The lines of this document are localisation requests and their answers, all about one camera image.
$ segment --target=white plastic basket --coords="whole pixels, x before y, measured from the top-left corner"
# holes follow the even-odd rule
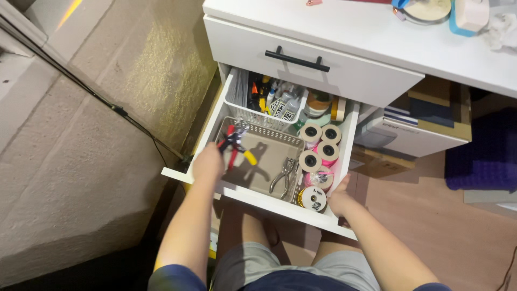
[[[295,124],[298,121],[298,117],[300,116],[300,112],[305,107],[305,103],[307,102],[307,96],[309,96],[309,91],[305,89],[305,92],[300,101],[300,108],[296,112],[293,120],[285,121],[277,117],[272,117],[267,113],[260,113],[239,105],[234,104],[235,93],[237,89],[237,69],[234,67],[230,71],[230,75],[226,79],[227,82],[230,82],[230,86],[228,87],[228,93],[226,94],[226,98],[224,102],[228,104],[230,107],[230,112],[234,117],[242,117],[250,123],[260,125],[262,127],[270,128],[273,130],[278,130],[280,132],[286,131],[290,125]]]

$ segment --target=gray shorts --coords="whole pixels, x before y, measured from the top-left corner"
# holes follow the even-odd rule
[[[380,291],[363,254],[353,251],[331,253],[312,267],[282,266],[278,258],[257,242],[246,242],[229,250],[219,261],[212,279],[214,291],[236,291],[279,270],[300,270],[327,276],[359,291]]]

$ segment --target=white drawer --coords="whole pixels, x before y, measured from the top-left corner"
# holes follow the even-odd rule
[[[366,104],[386,107],[424,78],[423,74],[417,72],[208,15],[203,19],[215,61]],[[306,62],[315,63],[318,57],[321,57],[321,65],[327,66],[329,71],[325,72],[266,56],[266,51],[275,53],[278,46],[282,48],[282,55]]]
[[[232,116],[228,105],[223,101],[226,94],[228,93],[228,89],[232,86],[235,86],[234,82],[235,79],[230,73],[226,79],[221,96],[215,105],[214,111],[209,117],[206,129],[202,133],[200,144],[194,155],[194,160],[197,158],[197,155],[199,155],[207,143],[215,140],[222,120],[226,116]],[[354,141],[354,132],[358,113],[359,103],[348,100],[346,103],[345,121],[340,125],[340,130],[342,132],[342,140],[339,144],[340,157],[338,162],[332,166],[332,170],[334,171],[335,175],[335,182],[334,185],[332,185],[332,190],[348,173],[348,163],[350,161],[350,154],[352,152],[352,143]],[[171,170],[169,168],[163,168],[162,174],[189,184],[194,182],[194,178],[192,176],[192,167],[188,169],[186,174]],[[284,215],[331,232],[335,232],[339,235],[356,239],[352,230],[338,225],[338,218],[332,213],[330,207],[326,208],[325,213],[317,213],[300,206],[290,204],[286,201],[282,201],[225,181],[221,181],[218,184],[216,192],[240,200],[242,202],[249,203],[256,207],[260,207],[268,211],[278,213],[280,215]]]

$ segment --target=person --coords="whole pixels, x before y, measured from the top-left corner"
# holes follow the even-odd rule
[[[193,162],[195,182],[171,220],[160,245],[148,290],[207,290],[212,198],[224,172],[210,143]],[[431,270],[367,209],[346,193],[347,175],[328,198],[358,239],[322,232],[312,266],[281,266],[271,252],[275,236],[260,212],[230,202],[221,218],[211,289],[446,291]]]

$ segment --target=drawer handle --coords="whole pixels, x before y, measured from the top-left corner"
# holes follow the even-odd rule
[[[304,66],[304,67],[313,68],[313,69],[324,71],[324,72],[330,71],[330,67],[327,67],[327,66],[324,66],[321,64],[322,57],[320,57],[320,56],[317,58],[316,63],[311,63],[311,62],[308,62],[305,60],[297,59],[292,56],[281,54],[280,53],[281,51],[282,51],[282,47],[278,46],[276,52],[266,51],[266,56],[274,57],[275,59],[283,60],[286,62],[290,62],[290,63],[297,64],[297,65]]]

